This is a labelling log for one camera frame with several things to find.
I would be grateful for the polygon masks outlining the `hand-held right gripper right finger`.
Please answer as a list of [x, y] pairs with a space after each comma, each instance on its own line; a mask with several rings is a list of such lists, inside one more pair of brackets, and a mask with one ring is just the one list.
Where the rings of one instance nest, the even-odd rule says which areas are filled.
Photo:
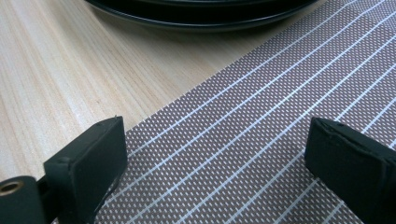
[[343, 123], [313, 118], [304, 160], [365, 224], [396, 224], [396, 151]]

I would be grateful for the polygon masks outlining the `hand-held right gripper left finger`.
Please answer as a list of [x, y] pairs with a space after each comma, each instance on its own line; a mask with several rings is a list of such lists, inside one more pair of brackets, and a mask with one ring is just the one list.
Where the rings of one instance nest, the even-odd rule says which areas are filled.
[[44, 162], [62, 224], [92, 224], [127, 166], [123, 118], [99, 121]]

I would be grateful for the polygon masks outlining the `brown woven placemat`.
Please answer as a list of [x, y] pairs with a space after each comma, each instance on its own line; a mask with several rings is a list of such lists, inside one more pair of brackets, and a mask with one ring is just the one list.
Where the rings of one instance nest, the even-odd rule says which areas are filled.
[[94, 224], [361, 224], [305, 167], [312, 118], [396, 149], [396, 0], [327, 0], [133, 127]]

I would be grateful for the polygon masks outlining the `black round plate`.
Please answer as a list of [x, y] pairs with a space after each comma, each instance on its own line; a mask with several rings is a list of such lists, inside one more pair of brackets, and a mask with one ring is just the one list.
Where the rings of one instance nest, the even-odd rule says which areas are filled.
[[224, 32], [281, 21], [318, 0], [85, 0], [138, 24], [194, 32]]

